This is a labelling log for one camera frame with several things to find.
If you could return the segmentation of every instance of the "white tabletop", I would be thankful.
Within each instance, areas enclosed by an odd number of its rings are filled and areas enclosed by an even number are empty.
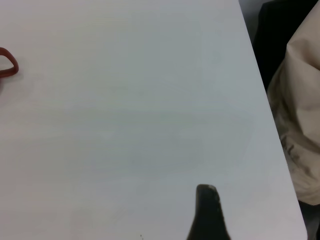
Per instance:
[[[0,2],[1,240],[305,240],[237,0]]]

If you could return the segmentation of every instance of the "beige fabric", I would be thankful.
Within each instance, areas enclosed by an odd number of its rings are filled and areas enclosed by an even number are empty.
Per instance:
[[[268,99],[297,197],[320,204],[320,1],[287,44]]]

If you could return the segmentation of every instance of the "white surface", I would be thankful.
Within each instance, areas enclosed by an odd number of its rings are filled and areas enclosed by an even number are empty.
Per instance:
[[[306,231],[236,0],[12,0],[1,240],[183,240],[198,184],[233,240]]]

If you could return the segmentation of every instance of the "cloth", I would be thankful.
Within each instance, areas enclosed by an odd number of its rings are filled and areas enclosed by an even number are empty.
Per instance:
[[[320,3],[287,44],[268,99],[300,201],[320,204]]]
[[[253,50],[267,90],[286,46],[318,0],[274,0],[262,5]]]
[[[320,205],[312,206],[304,202],[299,202],[303,221],[308,234],[307,240],[319,240],[320,232],[318,232],[320,224]]]

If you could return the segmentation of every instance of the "black object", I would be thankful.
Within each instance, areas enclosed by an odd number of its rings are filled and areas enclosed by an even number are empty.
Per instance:
[[[231,240],[219,194],[212,185],[196,188],[195,216],[187,240]]]
[[[285,58],[286,46],[318,0],[275,0],[262,5],[253,50],[265,90]]]
[[[299,201],[303,221],[308,233],[308,239],[320,240],[319,225],[320,222],[320,204],[309,205],[305,202]]]

